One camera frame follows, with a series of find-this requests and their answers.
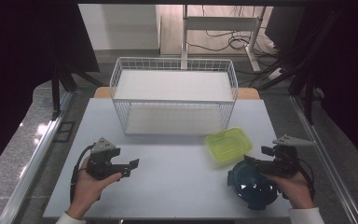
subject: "lime green tray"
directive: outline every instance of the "lime green tray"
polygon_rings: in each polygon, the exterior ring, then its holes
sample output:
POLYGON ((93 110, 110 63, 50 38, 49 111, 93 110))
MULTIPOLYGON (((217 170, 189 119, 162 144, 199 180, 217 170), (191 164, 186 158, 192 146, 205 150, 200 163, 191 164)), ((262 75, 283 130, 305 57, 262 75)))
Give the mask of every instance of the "lime green tray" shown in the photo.
POLYGON ((206 144, 218 162, 229 161, 242 156, 253 145, 241 128, 229 128, 219 133, 208 135, 206 144))

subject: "two-tier wire shelf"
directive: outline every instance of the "two-tier wire shelf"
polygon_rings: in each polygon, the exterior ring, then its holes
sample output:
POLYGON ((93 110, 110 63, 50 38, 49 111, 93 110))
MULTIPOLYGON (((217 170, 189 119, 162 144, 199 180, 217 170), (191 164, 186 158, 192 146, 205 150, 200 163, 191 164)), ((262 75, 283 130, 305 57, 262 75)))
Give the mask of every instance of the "two-tier wire shelf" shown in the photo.
POLYGON ((237 88, 231 60, 119 58, 110 80, 125 134, 207 135, 224 130, 237 88))

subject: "person's left hand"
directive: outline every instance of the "person's left hand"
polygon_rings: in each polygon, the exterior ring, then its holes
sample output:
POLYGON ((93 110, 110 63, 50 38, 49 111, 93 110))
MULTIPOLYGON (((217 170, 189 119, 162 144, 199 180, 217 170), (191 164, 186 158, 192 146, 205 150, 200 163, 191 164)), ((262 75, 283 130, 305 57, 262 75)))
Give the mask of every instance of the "person's left hand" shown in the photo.
POLYGON ((101 196, 103 190, 110 184, 118 181, 121 173, 110 175, 106 179, 97 180, 86 173, 89 157, 83 160, 80 170, 77 173, 75 196, 66 214, 69 217, 81 220, 86 212, 91 208, 101 196))

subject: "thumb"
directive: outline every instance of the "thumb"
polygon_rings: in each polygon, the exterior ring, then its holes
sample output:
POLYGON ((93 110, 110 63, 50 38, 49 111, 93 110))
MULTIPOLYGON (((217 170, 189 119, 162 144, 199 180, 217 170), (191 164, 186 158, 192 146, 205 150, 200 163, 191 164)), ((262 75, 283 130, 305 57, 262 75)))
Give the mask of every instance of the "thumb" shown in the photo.
POLYGON ((100 181, 101 187, 106 188, 108 185, 118 181, 123 175, 121 173, 116 173, 108 176, 106 179, 100 181))

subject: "person's right hand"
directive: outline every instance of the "person's right hand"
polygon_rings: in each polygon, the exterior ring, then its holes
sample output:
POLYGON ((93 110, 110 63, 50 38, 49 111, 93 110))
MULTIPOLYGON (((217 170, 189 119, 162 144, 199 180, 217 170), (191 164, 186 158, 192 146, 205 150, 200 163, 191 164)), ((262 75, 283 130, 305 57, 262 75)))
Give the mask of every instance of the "person's right hand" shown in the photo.
POLYGON ((281 190, 286 194, 293 208, 309 209, 315 207, 310 197, 307 180, 300 172, 297 172, 291 178, 281 178, 276 175, 264 176, 274 180, 278 184, 281 190))

